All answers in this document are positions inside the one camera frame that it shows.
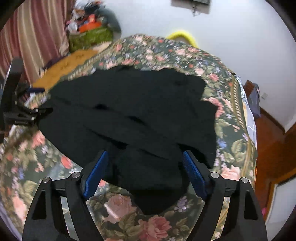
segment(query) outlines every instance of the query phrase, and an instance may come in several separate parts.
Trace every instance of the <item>wooden floor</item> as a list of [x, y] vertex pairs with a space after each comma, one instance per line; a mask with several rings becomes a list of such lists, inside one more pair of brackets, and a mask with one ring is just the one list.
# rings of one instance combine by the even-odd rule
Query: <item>wooden floor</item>
[[266, 207], [270, 182], [296, 167], [296, 130], [283, 134], [264, 114], [256, 120], [257, 178], [255, 193]]

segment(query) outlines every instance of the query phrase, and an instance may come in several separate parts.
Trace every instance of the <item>striped curtain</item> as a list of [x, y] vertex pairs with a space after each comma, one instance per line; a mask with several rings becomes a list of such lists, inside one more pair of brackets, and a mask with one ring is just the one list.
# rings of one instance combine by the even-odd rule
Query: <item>striped curtain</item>
[[39, 68], [68, 52], [65, 31], [74, 0], [25, 0], [0, 32], [0, 74], [4, 77], [14, 57], [24, 60], [22, 81], [33, 83]]

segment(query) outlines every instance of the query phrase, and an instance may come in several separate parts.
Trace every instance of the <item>wooden door frame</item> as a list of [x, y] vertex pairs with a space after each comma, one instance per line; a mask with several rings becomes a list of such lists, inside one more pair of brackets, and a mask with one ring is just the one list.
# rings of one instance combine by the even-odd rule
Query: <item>wooden door frame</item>
[[291, 170], [290, 172], [278, 177], [277, 179], [273, 180], [270, 184], [270, 189], [269, 189], [269, 195], [268, 195], [268, 203], [266, 207], [266, 212], [264, 214], [264, 220], [265, 222], [268, 221], [270, 214], [271, 214], [271, 207], [274, 202], [275, 198], [275, 191], [278, 185], [288, 181], [289, 179], [293, 178], [296, 176], [296, 168]]

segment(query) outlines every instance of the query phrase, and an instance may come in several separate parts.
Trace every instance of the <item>black garment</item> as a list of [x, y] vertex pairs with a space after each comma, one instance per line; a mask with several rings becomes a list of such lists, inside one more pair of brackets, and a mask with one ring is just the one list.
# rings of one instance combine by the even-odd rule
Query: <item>black garment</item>
[[155, 214], [186, 192], [181, 151], [190, 149], [208, 167], [214, 163], [217, 108], [200, 101], [204, 87], [201, 78], [172, 69], [97, 70], [57, 84], [44, 104], [53, 113], [38, 126], [82, 167], [108, 150], [104, 180], [131, 192], [143, 213]]

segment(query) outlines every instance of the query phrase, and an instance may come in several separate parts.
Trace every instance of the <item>wall outlet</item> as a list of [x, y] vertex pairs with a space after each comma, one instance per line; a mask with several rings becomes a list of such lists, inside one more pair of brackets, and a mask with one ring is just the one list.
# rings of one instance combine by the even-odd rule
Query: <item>wall outlet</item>
[[268, 96], [268, 94], [263, 93], [263, 94], [261, 95], [261, 98], [264, 99], [264, 100], [266, 100], [267, 96]]

